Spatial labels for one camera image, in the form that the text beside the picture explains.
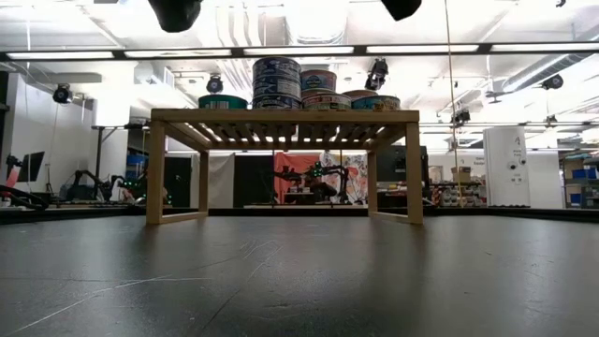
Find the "light blue label tin can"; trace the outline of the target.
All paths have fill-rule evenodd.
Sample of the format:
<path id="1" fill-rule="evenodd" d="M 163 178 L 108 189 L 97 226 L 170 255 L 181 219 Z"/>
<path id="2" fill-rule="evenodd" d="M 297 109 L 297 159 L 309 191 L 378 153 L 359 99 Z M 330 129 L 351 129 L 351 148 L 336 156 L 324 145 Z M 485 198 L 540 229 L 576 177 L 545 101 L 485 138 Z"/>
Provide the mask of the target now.
<path id="1" fill-rule="evenodd" d="M 371 95 L 355 99 L 351 103 L 354 110 L 399 110 L 401 101 L 390 95 Z"/>

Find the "wooden slatted shelf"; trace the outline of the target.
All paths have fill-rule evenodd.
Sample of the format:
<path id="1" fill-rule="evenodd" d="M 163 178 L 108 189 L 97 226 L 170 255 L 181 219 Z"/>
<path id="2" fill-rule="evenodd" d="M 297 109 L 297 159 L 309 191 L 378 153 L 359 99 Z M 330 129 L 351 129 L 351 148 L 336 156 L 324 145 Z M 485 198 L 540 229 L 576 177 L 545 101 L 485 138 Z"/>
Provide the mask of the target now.
<path id="1" fill-rule="evenodd" d="M 146 222 L 162 225 L 208 216 L 209 154 L 212 150 L 360 150 L 367 154 L 368 215 L 412 225 L 424 221 L 419 113 L 416 110 L 154 109 L 150 122 Z M 163 187 L 166 139 L 200 155 L 197 212 L 165 215 Z M 378 151 L 405 141 L 407 211 L 380 212 Z"/>

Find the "background goods shelf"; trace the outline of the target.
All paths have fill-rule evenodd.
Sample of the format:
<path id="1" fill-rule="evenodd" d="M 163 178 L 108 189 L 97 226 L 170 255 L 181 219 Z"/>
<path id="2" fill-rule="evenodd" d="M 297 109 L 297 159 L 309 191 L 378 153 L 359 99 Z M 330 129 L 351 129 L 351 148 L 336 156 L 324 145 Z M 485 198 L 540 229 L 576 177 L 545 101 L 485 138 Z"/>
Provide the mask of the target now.
<path id="1" fill-rule="evenodd" d="M 484 208 L 486 188 L 481 183 L 431 183 L 431 202 L 437 207 Z"/>

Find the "white panel on stand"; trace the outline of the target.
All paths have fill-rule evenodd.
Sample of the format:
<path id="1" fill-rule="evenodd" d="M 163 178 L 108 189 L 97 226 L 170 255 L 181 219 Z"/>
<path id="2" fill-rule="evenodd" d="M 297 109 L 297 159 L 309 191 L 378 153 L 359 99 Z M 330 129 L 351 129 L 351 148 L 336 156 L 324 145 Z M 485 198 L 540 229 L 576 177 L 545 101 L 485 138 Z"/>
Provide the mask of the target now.
<path id="1" fill-rule="evenodd" d="M 100 96 L 95 100 L 94 125 L 126 125 L 130 118 L 130 103 L 119 96 Z"/>

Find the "silver-lidded tin can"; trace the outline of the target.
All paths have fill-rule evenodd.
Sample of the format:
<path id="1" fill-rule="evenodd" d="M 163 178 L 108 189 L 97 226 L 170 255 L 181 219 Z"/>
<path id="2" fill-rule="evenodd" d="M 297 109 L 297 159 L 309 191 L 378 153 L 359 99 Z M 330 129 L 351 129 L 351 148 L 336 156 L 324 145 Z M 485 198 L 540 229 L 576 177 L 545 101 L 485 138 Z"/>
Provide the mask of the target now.
<path id="1" fill-rule="evenodd" d="M 260 95 L 253 98 L 253 108 L 295 110 L 301 108 L 301 102 L 289 95 Z"/>

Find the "white tall cabinet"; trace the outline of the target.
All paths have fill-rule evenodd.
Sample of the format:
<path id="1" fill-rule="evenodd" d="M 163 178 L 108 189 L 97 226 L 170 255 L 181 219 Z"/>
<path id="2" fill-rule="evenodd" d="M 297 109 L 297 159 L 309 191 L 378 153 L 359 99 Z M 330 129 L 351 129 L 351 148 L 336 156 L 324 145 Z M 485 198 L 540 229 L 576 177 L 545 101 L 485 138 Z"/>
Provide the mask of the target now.
<path id="1" fill-rule="evenodd" d="M 522 126 L 483 133 L 487 205 L 561 209 L 562 181 L 556 134 L 530 134 Z"/>

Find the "black stand pole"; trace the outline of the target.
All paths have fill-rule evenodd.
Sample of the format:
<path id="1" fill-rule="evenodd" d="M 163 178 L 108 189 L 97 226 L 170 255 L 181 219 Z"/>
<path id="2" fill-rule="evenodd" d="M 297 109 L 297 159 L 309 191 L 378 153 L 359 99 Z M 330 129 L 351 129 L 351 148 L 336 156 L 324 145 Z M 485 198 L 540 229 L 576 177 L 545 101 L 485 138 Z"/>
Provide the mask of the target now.
<path id="1" fill-rule="evenodd" d="M 122 125 L 120 125 L 120 126 L 92 125 L 91 128 L 97 132 L 96 155 L 95 155 L 95 176 L 100 177 L 101 176 L 100 170 L 101 170 L 101 158 L 102 158 L 103 144 L 116 131 L 123 130 L 124 127 Z"/>

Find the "teal label tin can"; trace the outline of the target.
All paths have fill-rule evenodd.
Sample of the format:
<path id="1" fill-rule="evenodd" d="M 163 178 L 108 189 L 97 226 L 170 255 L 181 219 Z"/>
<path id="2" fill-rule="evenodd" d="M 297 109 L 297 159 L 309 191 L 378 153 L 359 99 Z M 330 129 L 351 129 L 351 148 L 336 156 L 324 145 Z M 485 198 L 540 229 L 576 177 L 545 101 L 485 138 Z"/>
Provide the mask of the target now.
<path id="1" fill-rule="evenodd" d="M 204 95 L 197 100 L 200 109 L 212 110 L 246 110 L 248 102 L 241 97 L 234 95 Z"/>

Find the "ceiling light tube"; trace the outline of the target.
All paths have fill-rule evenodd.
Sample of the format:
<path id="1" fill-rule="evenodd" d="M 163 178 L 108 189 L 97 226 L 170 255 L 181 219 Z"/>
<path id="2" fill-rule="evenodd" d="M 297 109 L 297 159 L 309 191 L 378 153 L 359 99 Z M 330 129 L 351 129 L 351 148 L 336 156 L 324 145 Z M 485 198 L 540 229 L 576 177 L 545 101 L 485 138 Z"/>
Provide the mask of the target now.
<path id="1" fill-rule="evenodd" d="M 477 51 L 478 46 L 466 45 L 401 45 L 401 46 L 369 46 L 367 53 L 446 53 Z"/>
<path id="2" fill-rule="evenodd" d="M 497 52 L 566 52 L 566 51 L 595 51 L 599 50 L 599 42 L 575 43 L 539 43 L 539 44 L 495 44 L 491 48 Z"/>
<path id="3" fill-rule="evenodd" d="M 36 52 L 8 52 L 7 57 L 12 60 L 34 59 L 112 59 L 111 51 L 36 51 Z"/>
<path id="4" fill-rule="evenodd" d="M 279 47 L 279 48 L 247 48 L 243 50 L 244 55 L 324 55 L 324 54 L 351 54 L 354 52 L 352 46 L 337 47 Z"/>
<path id="5" fill-rule="evenodd" d="M 191 58 L 191 57 L 212 57 L 212 56 L 230 56 L 231 50 L 164 50 L 164 51 L 126 51 L 124 53 L 128 58 Z"/>

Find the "black cabinet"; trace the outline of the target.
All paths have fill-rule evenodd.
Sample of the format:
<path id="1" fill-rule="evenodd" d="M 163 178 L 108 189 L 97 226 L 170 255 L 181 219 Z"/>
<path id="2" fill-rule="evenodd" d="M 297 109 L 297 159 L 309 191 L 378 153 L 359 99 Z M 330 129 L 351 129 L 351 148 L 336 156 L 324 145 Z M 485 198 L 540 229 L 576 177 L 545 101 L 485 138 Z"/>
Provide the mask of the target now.
<path id="1" fill-rule="evenodd" d="M 429 156 L 425 146 L 420 147 L 421 176 L 426 187 L 430 179 L 428 173 Z M 400 182 L 406 180 L 406 148 L 392 145 L 377 153 L 377 181 Z"/>

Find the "background shelf blue bin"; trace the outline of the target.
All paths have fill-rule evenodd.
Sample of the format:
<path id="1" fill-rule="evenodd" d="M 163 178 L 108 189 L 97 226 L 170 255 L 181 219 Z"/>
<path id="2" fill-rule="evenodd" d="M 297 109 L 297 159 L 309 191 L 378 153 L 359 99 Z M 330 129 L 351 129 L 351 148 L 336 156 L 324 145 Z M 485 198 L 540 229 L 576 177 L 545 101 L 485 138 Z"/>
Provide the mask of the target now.
<path id="1" fill-rule="evenodd" d="M 562 177 L 566 208 L 599 210 L 599 156 L 566 156 Z"/>

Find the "black monitor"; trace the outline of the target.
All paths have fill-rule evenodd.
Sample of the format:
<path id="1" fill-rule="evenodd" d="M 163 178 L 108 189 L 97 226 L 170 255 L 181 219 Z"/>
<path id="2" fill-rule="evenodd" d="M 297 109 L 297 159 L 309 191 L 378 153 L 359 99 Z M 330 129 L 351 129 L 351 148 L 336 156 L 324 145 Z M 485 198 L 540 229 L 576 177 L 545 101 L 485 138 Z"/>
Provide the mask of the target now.
<path id="1" fill-rule="evenodd" d="M 7 184 L 30 183 L 37 179 L 45 153 L 26 154 L 23 159 L 10 154 L 7 157 Z"/>

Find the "green label tin can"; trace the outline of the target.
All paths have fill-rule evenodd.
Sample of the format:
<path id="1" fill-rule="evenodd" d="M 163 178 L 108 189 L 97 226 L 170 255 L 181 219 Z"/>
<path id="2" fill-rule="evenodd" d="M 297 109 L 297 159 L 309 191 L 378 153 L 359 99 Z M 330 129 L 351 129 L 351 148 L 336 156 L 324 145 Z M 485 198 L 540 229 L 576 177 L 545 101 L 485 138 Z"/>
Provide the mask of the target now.
<path id="1" fill-rule="evenodd" d="M 350 110 L 352 100 L 347 95 L 318 94 L 302 99 L 302 106 L 307 110 Z"/>

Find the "blue storage bin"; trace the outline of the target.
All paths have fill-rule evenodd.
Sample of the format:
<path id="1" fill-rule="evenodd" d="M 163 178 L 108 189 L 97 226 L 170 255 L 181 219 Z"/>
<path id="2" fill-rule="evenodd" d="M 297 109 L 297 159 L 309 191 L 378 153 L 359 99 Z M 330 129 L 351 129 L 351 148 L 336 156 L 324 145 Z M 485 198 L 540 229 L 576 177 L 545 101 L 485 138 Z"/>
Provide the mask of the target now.
<path id="1" fill-rule="evenodd" d="M 143 154 L 129 154 L 126 157 L 125 178 L 135 181 L 145 171 L 147 157 Z"/>

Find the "background table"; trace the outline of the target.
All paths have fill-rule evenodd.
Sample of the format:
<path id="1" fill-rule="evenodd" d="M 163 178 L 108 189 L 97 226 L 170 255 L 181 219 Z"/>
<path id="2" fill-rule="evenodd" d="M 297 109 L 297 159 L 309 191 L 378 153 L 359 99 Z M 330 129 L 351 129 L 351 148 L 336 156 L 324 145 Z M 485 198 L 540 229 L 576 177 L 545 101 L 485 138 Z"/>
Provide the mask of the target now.
<path id="1" fill-rule="evenodd" d="M 354 205 L 354 204 L 310 204 L 310 205 L 297 205 L 297 204 L 256 204 L 256 205 L 245 205 L 244 209 L 345 209 L 345 210 L 368 210 L 368 205 Z"/>

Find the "round silver ventilation duct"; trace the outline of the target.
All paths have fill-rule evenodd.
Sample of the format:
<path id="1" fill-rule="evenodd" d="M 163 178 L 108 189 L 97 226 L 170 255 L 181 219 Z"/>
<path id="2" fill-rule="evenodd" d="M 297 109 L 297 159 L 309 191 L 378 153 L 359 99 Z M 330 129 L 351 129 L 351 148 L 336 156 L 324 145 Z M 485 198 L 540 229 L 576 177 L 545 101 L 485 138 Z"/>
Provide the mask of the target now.
<path id="1" fill-rule="evenodd" d="M 285 27 L 291 45 L 341 45 L 349 0 L 285 0 Z"/>

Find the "illustrated white poster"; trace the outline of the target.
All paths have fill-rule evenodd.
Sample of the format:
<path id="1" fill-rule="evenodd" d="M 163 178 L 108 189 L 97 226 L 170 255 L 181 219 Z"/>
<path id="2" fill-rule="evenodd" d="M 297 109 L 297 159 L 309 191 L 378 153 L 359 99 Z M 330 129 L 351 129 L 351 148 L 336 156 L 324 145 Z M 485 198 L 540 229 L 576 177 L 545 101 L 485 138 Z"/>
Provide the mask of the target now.
<path id="1" fill-rule="evenodd" d="M 345 193 L 352 204 L 364 204 L 368 196 L 368 164 L 365 152 L 324 152 L 319 156 L 324 167 L 343 166 L 348 170 Z"/>

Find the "white curtain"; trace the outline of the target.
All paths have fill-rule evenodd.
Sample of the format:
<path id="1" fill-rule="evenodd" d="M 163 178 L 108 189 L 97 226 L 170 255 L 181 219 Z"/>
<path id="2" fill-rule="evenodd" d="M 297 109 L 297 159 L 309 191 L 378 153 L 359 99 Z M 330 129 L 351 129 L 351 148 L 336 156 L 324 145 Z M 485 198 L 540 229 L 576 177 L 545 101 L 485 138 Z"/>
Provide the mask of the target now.
<path id="1" fill-rule="evenodd" d="M 191 156 L 190 207 L 199 203 L 200 156 Z M 235 155 L 215 155 L 209 159 L 209 195 L 210 209 L 230 209 L 234 206 Z"/>

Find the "orange backdrop cloth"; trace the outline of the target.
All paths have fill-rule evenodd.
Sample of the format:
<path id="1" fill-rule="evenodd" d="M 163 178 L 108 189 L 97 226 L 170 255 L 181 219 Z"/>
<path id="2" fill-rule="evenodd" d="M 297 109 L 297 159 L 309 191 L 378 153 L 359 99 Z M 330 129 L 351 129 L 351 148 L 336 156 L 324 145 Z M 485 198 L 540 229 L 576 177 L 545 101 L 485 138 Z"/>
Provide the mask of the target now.
<path id="1" fill-rule="evenodd" d="M 289 167 L 289 170 L 295 170 L 297 173 L 302 173 L 319 160 L 320 154 L 318 153 L 276 153 L 274 156 L 274 170 L 276 172 L 282 172 L 284 167 Z M 285 193 L 292 183 L 279 177 L 275 177 L 273 181 L 279 203 L 284 204 Z"/>

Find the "dark blue label tin can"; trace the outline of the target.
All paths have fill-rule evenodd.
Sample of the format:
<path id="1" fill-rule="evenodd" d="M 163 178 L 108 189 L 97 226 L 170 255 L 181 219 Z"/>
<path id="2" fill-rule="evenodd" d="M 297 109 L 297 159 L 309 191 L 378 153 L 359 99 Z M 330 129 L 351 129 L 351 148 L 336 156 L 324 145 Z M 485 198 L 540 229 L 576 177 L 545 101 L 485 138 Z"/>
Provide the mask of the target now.
<path id="1" fill-rule="evenodd" d="M 268 76 L 253 82 L 254 96 L 288 95 L 300 98 L 300 83 L 285 77 Z"/>
<path id="2" fill-rule="evenodd" d="M 253 80 L 267 76 L 287 77 L 294 81 L 300 79 L 301 67 L 298 62 L 287 57 L 263 57 L 253 64 Z"/>

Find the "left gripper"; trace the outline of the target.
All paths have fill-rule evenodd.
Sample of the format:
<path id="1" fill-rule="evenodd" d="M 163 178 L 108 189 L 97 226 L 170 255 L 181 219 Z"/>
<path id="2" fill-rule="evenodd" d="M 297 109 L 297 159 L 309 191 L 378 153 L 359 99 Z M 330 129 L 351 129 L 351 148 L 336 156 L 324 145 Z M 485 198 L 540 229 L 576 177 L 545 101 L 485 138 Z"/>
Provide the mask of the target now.
<path id="1" fill-rule="evenodd" d="M 148 0 L 161 29 L 167 33 L 188 30 L 197 20 L 203 0 Z"/>

